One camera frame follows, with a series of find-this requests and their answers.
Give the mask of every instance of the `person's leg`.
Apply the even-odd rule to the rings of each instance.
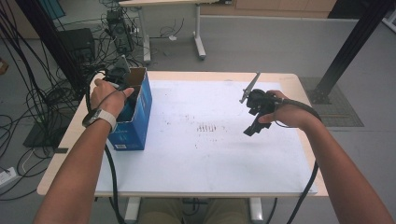
[[[204,224],[248,224],[247,200],[211,200],[206,209]]]
[[[183,217],[180,199],[143,198],[139,208],[139,224],[180,224]]]

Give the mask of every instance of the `forearm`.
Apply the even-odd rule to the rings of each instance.
[[[304,127],[340,223],[394,223],[354,162],[320,121]]]
[[[84,131],[55,176],[35,223],[88,223],[109,131],[102,119]]]

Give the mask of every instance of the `electronic equipment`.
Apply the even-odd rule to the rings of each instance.
[[[113,38],[118,53],[126,54],[132,51],[131,27],[125,24],[122,9],[107,12],[108,33]]]
[[[247,88],[244,89],[242,99],[239,100],[242,104],[247,99],[247,107],[250,108],[249,114],[257,115],[253,123],[244,131],[244,134],[251,136],[254,133],[260,133],[263,128],[269,129],[271,123],[259,123],[259,117],[274,113],[276,111],[276,105],[295,105],[320,119],[317,111],[309,105],[293,101],[291,99],[277,98],[272,93],[262,90],[253,90],[253,86],[259,79],[259,76],[260,73],[258,72],[253,80],[248,84]]]
[[[126,62],[125,55],[121,55],[116,63],[108,67],[106,78],[121,87],[120,90],[124,90],[125,77],[130,74],[131,70],[128,63]]]
[[[59,37],[77,63],[95,60],[95,42],[89,28],[60,31]]]

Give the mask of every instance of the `blue box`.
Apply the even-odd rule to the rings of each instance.
[[[127,86],[134,87],[134,93],[128,98],[117,118],[116,130],[108,136],[108,140],[117,151],[143,150],[152,103],[147,69],[131,68],[124,81]]]

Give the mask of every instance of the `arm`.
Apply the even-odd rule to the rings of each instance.
[[[92,108],[115,90],[101,79],[96,79],[95,84]],[[133,89],[127,89],[124,93],[111,93],[100,107],[117,117],[125,97],[132,92]],[[110,129],[107,121],[99,119],[82,133],[49,187],[35,216],[35,223],[88,223]]]
[[[287,98],[280,91],[270,92]],[[375,190],[320,120],[293,105],[282,105],[276,118],[305,132],[340,223],[394,223]],[[272,121],[273,114],[259,118],[261,123]]]

